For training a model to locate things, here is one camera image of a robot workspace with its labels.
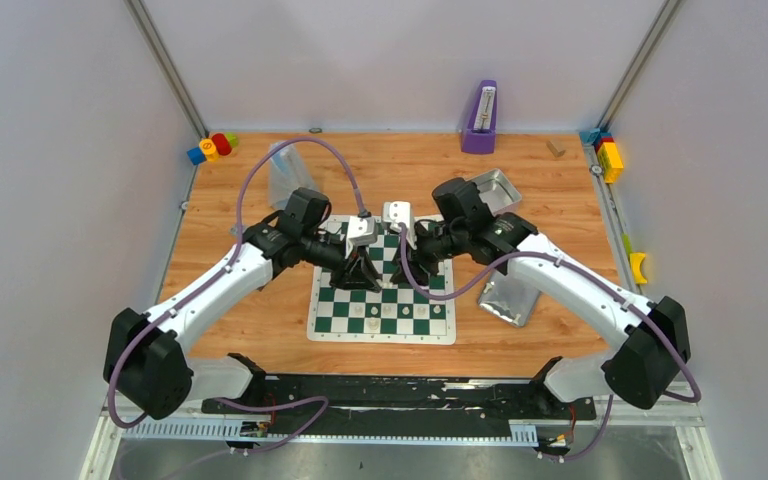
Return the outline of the green white chess mat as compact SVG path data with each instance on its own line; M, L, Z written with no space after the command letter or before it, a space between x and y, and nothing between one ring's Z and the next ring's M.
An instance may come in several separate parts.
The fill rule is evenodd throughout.
M452 345L456 341L453 300L430 300L410 285L395 284L391 262L398 252L398 235L381 224L377 241L368 247L382 274L382 290L340 290L330 286L331 272L313 270L307 338L318 342Z

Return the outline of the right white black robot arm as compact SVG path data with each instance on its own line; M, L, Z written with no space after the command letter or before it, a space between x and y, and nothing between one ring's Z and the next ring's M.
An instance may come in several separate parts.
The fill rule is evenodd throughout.
M385 204L382 219L399 236L394 281L434 301L453 300L490 273L546 294L584 320L606 350L578 358L556 357L536 376L531 403L556 417L571 402L613 394L642 410L663 397L697 403L701 390L688 369L691 357L684 307L665 296L653 301L624 289L563 252L514 212L495 213L475 182L455 177L432 192L442 218L423 224L410 203ZM450 294L434 294L428 275L443 260L467 254L482 271Z

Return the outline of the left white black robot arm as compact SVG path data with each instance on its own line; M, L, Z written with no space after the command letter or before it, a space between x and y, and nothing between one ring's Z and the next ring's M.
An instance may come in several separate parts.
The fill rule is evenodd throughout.
M267 389L256 364L240 354L188 354L233 306L301 262L329 271L334 288L379 290L381 275L368 254L377 239L374 217L364 211L350 218L345 233L332 233L324 227L331 207L327 196L300 187L284 209L243 228L237 244L182 291L145 312L118 313L103 369L108 403L121 394L155 420L188 401L213 398L227 398L243 413L258 411Z

